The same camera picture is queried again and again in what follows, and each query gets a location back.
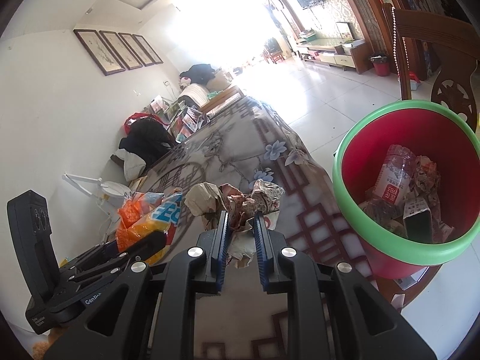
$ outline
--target silver screw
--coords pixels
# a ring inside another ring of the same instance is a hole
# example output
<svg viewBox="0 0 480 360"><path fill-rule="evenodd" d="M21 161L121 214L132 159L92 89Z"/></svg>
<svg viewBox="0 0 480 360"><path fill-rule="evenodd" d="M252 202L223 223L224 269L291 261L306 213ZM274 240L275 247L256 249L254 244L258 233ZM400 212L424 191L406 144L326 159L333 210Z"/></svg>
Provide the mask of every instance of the silver screw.
<svg viewBox="0 0 480 360"><path fill-rule="evenodd" d="M147 265L144 262L141 262L141 261L134 262L131 265L131 270L133 272L135 272L136 274L143 271L145 268L147 268Z"/></svg>
<svg viewBox="0 0 480 360"><path fill-rule="evenodd" d="M190 257L198 257L198 256L201 256L202 254L203 254L203 249L201 247L194 246L188 249L188 255Z"/></svg>
<svg viewBox="0 0 480 360"><path fill-rule="evenodd" d="M352 270L352 266L348 262L340 262L337 265L337 268L340 272L343 272L344 274L347 274Z"/></svg>
<svg viewBox="0 0 480 360"><path fill-rule="evenodd" d="M285 257L293 257L297 254L297 251L295 249L293 249L292 247L284 247L282 249L282 254Z"/></svg>

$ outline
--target sunlight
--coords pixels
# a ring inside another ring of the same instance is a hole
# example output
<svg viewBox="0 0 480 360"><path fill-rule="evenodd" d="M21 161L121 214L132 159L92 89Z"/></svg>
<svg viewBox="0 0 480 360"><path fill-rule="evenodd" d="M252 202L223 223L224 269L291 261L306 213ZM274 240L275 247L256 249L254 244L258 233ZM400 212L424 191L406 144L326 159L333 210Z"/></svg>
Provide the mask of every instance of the sunlight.
<svg viewBox="0 0 480 360"><path fill-rule="evenodd" d="M195 60L238 66L259 56L265 41L278 33L259 0L174 0L181 20L170 36Z"/></svg>

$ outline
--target small red trash can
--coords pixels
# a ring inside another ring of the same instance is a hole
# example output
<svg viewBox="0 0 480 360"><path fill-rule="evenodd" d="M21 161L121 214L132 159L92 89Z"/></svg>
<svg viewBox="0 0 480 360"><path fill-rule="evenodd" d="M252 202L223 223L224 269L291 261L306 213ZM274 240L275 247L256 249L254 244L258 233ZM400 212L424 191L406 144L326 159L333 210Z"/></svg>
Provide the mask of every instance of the small red trash can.
<svg viewBox="0 0 480 360"><path fill-rule="evenodd" d="M372 55L370 61L373 63L375 73L378 76L385 77L390 75L390 64L388 63L388 57L386 55Z"/></svg>

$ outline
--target framed picture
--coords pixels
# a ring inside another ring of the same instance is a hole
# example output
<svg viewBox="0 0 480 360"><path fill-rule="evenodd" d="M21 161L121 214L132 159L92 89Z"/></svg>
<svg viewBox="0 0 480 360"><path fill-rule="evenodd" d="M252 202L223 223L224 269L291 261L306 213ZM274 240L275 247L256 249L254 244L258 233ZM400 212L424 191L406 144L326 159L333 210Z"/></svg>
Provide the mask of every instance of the framed picture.
<svg viewBox="0 0 480 360"><path fill-rule="evenodd" d="M145 40L145 38L141 35L135 35L133 34L133 37L137 41L137 43L140 45L140 47L148 54L148 56L156 63L156 64L162 64L163 61L161 58L158 56L158 54L155 52L155 50L150 46L150 44Z"/></svg>
<svg viewBox="0 0 480 360"><path fill-rule="evenodd" d="M73 30L73 32L103 74L108 76L125 70L96 30Z"/></svg>
<svg viewBox="0 0 480 360"><path fill-rule="evenodd" d="M131 70L141 68L143 66L140 59L135 56L128 46L123 42L116 32L113 31L100 31L100 35L105 39L105 42L110 48L117 54L123 65Z"/></svg>
<svg viewBox="0 0 480 360"><path fill-rule="evenodd" d="M352 30L350 29L350 23L347 21L337 21L337 29L343 40L354 40Z"/></svg>
<svg viewBox="0 0 480 360"><path fill-rule="evenodd" d="M155 61L148 55L148 53L141 47L137 41L135 40L132 34L128 34L125 32L119 32L119 37L129 46L129 48L133 51L133 53L140 59L140 61L145 66L152 66L155 64Z"/></svg>

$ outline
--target snack bag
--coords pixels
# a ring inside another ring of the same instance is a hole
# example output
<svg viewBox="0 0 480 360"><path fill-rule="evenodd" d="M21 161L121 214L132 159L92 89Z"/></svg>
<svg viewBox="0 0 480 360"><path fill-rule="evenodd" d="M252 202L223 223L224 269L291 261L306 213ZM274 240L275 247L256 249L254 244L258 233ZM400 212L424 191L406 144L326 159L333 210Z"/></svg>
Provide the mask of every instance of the snack bag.
<svg viewBox="0 0 480 360"><path fill-rule="evenodd" d="M153 210L141 216L140 219L138 219L129 227L126 227L126 224L130 223L131 220L135 218L134 212L144 212L138 211L137 208L144 210L147 208L147 205L150 206L152 202L152 200L146 200L145 198L143 199L142 203L135 206L135 203L138 202L133 202L132 199L126 200L124 206L121 208L121 210L125 208L121 215L125 215L127 220L124 220L124 217L122 216L122 223L116 232L118 251L122 252L126 250L138 240L146 237L152 231L164 231L166 232L166 246L152 257L147 259L146 263L153 264L161 259L165 252L169 249L175 235L175 231L177 230L181 201L182 190L180 188L176 188L171 192L170 195L163 196L160 205L154 207Z"/></svg>
<svg viewBox="0 0 480 360"><path fill-rule="evenodd" d="M162 203L163 197L163 193L127 192L122 207L118 209L123 227L130 227L142 216L158 207Z"/></svg>

